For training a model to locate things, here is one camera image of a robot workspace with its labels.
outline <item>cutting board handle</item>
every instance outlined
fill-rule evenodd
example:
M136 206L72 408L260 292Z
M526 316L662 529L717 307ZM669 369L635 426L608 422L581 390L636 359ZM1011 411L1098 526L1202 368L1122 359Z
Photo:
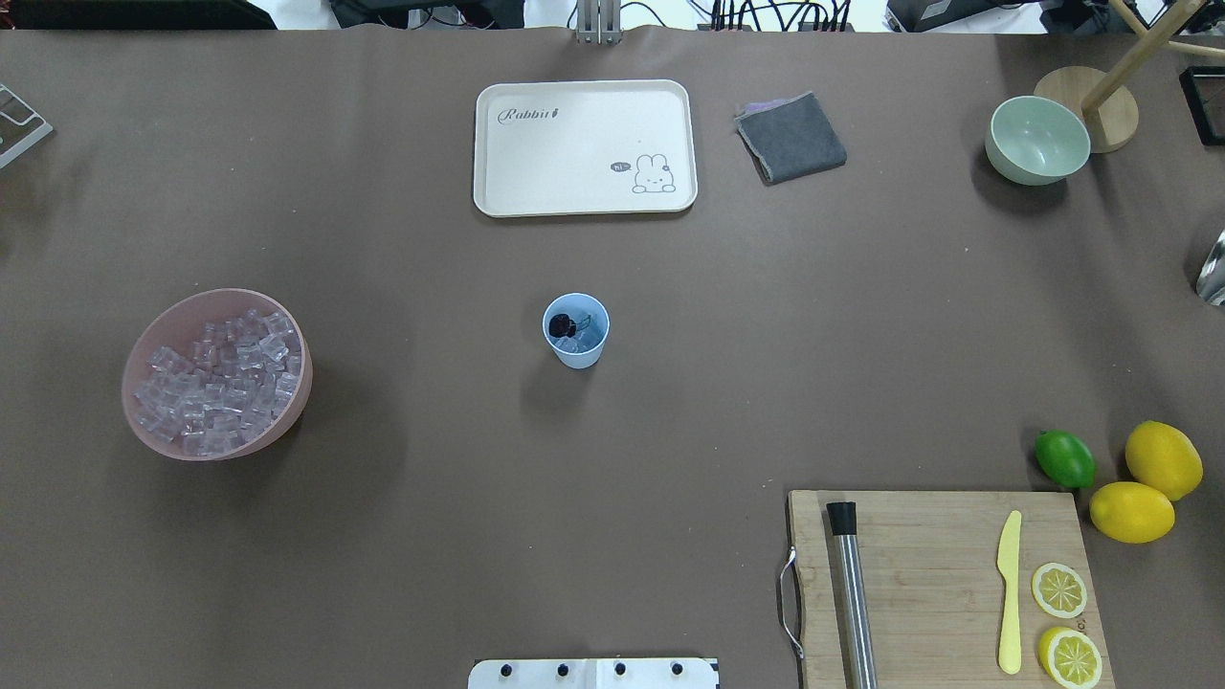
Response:
M791 546L786 552L786 561L783 563L783 569L778 571L778 619L783 623L783 631L786 631L786 638L791 640L791 646L795 647L795 655L801 661L804 660L804 645L800 640L795 638L791 633L791 628L786 625L786 597L783 596L783 582L786 580L786 570L795 571L795 546ZM796 588L799 588L799 580L796 580ZM796 612L796 618L799 618L799 612Z

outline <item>brown table surface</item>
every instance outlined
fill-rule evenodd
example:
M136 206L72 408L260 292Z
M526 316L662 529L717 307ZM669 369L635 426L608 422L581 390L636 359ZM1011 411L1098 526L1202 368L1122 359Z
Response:
M1105 483L1158 418L1204 483L1149 546L1084 522L1106 639L1120 687L1219 685L1225 314L1191 283L1225 150L1187 59L1137 74L1138 136L1066 183L982 152L997 103L1131 43L4 34L0 78L56 128L0 170L4 684L445 688L478 658L622 653L796 687L789 489L1051 489L1051 427ZM688 212L475 210L483 88L621 77L688 89ZM850 159L764 186L731 118L807 89ZM129 348L239 286L303 324L310 403L257 455L165 460L120 411ZM568 291L614 322L587 371L540 337Z

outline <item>rabbit cartoon print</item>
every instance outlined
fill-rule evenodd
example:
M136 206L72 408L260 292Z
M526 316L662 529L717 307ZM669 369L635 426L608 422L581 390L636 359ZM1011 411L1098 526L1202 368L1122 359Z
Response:
M676 191L673 169L663 153L638 156L637 172L633 175L635 194L660 194Z

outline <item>light green bowl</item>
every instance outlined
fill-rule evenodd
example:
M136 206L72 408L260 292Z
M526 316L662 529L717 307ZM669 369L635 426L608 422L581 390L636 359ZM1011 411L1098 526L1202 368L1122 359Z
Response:
M987 129L987 159L1000 174L1038 186L1080 169L1089 159L1089 131L1072 110L1038 96L1009 98Z

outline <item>green lime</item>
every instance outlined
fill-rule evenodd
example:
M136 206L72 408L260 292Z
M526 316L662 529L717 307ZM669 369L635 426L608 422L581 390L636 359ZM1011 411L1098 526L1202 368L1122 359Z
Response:
M1088 488L1098 463L1079 438L1066 430L1044 430L1034 444L1038 466L1065 488Z

